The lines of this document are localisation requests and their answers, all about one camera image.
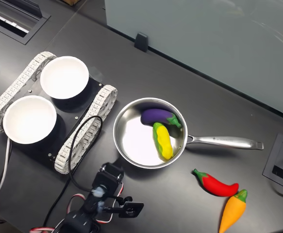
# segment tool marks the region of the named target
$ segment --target frying pan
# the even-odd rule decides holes
[[[150,108],[159,108],[176,115],[182,128],[166,126],[170,135],[174,156],[166,161],[159,156],[153,139],[153,127],[143,125],[141,113]],[[118,152],[131,164],[145,168],[157,169],[175,162],[187,144],[204,143],[236,149],[263,150],[262,142],[230,136],[192,136],[187,133],[187,125],[179,110],[165,100],[143,98],[127,104],[117,115],[113,127],[113,138]]]

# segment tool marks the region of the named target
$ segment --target frosted glass panel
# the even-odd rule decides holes
[[[108,26],[283,112],[283,0],[105,0]]]

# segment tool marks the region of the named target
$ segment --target red chili pepper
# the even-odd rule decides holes
[[[199,172],[196,169],[193,172],[198,176],[203,187],[212,194],[221,197],[231,197],[238,191],[238,183],[226,185],[207,173]]]

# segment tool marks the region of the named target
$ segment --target desk surface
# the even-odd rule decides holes
[[[283,187],[262,175],[277,133],[283,134],[283,118],[152,52],[137,50],[131,41],[90,19],[90,1],[73,17],[70,8],[56,1],[45,2],[52,5],[50,11],[57,7],[49,12],[53,21],[47,22],[22,51],[17,48],[21,44],[0,34],[0,94],[45,48],[57,56],[80,58],[88,67],[102,72],[104,84],[118,89],[117,102],[97,144],[76,172],[81,184],[90,186],[99,167],[120,156],[113,142],[113,122],[127,103],[138,98],[157,97],[175,105],[193,135],[239,136],[265,144],[263,151],[189,145],[171,166],[155,171],[139,170],[123,162],[123,196],[132,196],[145,207],[138,218],[115,217],[102,227],[102,232],[217,232],[226,198],[203,191],[191,175],[194,168],[225,183],[237,182],[241,189],[248,190],[247,209],[227,233],[273,233],[283,229]],[[60,11],[70,15],[63,16]],[[11,61],[14,52],[16,59]],[[0,134],[0,172],[5,144],[6,136]],[[13,151],[0,192],[0,216],[28,232],[43,223],[64,183],[55,172]],[[64,218],[69,198],[79,192],[72,184],[69,186],[50,218],[50,226]]]

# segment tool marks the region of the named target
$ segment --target toy eggplant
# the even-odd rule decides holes
[[[153,125],[153,135],[156,147],[161,156],[169,160],[173,156],[173,149],[170,143],[168,130],[161,123]]]
[[[181,128],[181,124],[178,122],[176,115],[169,111],[151,108],[141,114],[141,123],[153,124],[155,122],[176,125],[178,128]]]

